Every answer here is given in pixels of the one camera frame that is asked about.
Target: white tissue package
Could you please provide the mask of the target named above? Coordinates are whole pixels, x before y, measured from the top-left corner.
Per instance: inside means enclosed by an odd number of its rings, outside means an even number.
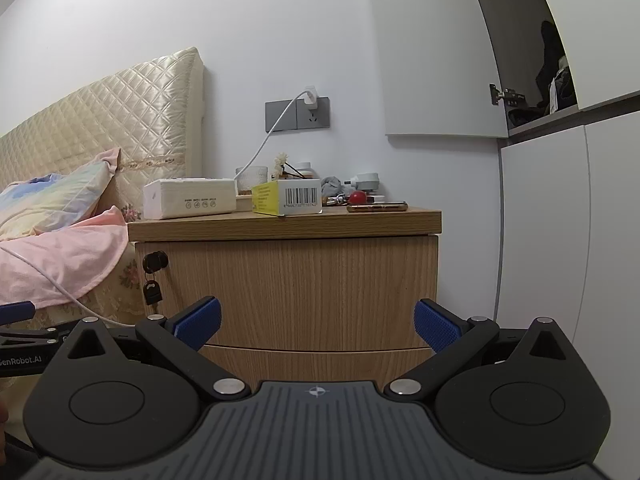
[[[148,220],[216,215],[236,210],[232,178],[161,178],[142,188]]]

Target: white cable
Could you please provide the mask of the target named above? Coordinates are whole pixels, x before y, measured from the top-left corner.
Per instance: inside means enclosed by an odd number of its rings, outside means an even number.
[[[278,120],[275,121],[275,123],[273,123],[273,126],[271,127],[271,130],[269,130],[269,133],[267,134],[266,137],[264,137],[264,140],[262,141],[262,144],[260,145],[260,148],[258,148],[258,151],[255,152],[255,155],[252,156],[251,160],[246,164],[246,166],[244,168],[242,168],[242,170],[238,171],[238,174],[236,174],[236,176],[234,177],[234,179],[236,180],[240,175],[242,175],[244,173],[244,170],[246,170],[252,163],[253,161],[256,159],[256,157],[258,156],[258,154],[262,151],[262,149],[264,148],[264,145],[267,143],[267,139],[269,139],[269,137],[271,136],[271,134],[273,133],[273,131],[275,130],[276,126],[278,126],[278,123],[280,122],[280,120],[284,117],[284,114],[287,113],[287,111],[289,110],[289,108],[291,108],[291,105],[293,103],[295,103],[299,97],[303,96],[304,94],[306,94],[309,98],[310,101],[312,102],[316,102],[317,101],[317,97],[313,94],[312,90],[309,89],[304,89],[302,92],[300,92],[298,95],[296,95],[287,105],[287,107],[284,109],[283,113],[280,114],[280,117],[278,117]]]
[[[15,256],[19,260],[24,261],[28,266],[33,267],[40,274],[42,274],[45,278],[47,278],[51,282],[51,285],[53,285],[60,292],[60,294],[62,294],[63,296],[66,296],[67,298],[69,298],[69,300],[71,300],[74,304],[76,304],[78,307],[80,307],[82,310],[86,311],[87,313],[91,314],[92,316],[95,316],[98,319],[103,320],[105,323],[110,323],[110,324],[115,325],[115,326],[121,326],[123,328],[133,328],[133,327],[135,327],[135,325],[127,325],[127,324],[124,324],[124,323],[119,323],[117,321],[114,321],[114,320],[108,319],[106,317],[103,317],[100,314],[96,314],[93,310],[91,310],[90,308],[84,306],[82,303],[80,303],[78,300],[76,300],[76,298],[74,298],[71,294],[69,294],[66,291],[66,289],[62,285],[60,285],[56,280],[54,280],[51,276],[49,276],[45,270],[41,269],[39,266],[37,266],[33,262],[30,262],[24,256],[20,256],[20,254],[14,253],[11,249],[7,249],[6,247],[2,247],[2,246],[0,246],[0,249],[2,249],[5,253],[10,254],[11,256]]]

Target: nightstand top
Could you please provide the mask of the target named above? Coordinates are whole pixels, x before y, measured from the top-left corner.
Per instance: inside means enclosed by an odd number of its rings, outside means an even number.
[[[236,212],[143,220],[128,226],[131,242],[420,236],[442,232],[442,212],[411,207],[404,212],[349,213],[345,207],[325,207],[313,215]]]

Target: barcode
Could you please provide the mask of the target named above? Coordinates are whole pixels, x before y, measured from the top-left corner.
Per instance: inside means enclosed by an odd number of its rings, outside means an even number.
[[[318,189],[315,187],[290,187],[285,192],[285,207],[318,203]]]

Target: blue gripper pad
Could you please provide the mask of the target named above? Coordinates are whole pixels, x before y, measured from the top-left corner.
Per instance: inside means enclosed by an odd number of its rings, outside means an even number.
[[[220,302],[213,296],[205,296],[168,319],[164,328],[197,351],[220,329],[221,323]]]
[[[423,301],[415,304],[414,328],[417,335],[435,352],[444,350],[462,337],[462,330],[458,325]]]
[[[35,314],[36,307],[31,301],[19,301],[18,303],[0,305],[0,325],[32,319]]]

